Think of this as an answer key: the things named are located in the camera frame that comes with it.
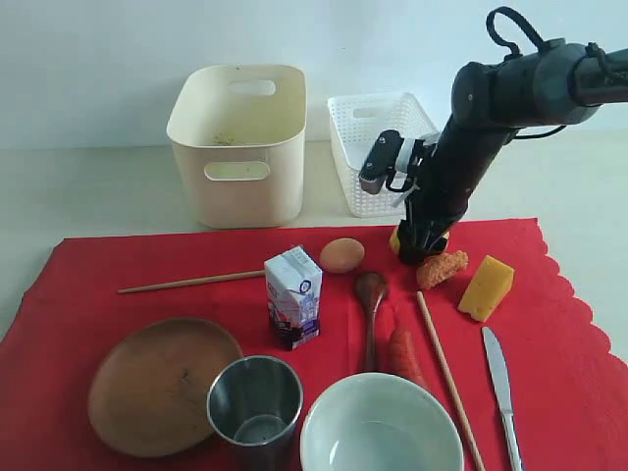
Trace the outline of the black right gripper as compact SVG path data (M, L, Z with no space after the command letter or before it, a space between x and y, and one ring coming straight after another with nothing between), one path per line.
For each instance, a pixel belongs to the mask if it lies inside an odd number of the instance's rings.
M417 265L446 250L448 228L465 214L476 186L514 134L510 127L472 127L448 119L434 153L419 166L419 189L397 226L397 257L403 264Z

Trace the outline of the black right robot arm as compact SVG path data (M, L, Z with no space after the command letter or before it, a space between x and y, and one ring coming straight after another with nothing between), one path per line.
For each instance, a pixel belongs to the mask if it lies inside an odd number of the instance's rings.
M399 260L417 265L445 249L445 234L501 149L522 130L578 125L627 100L627 52L557 42L497 65L470 62L456 75L443 130L399 149L411 186L398 225Z

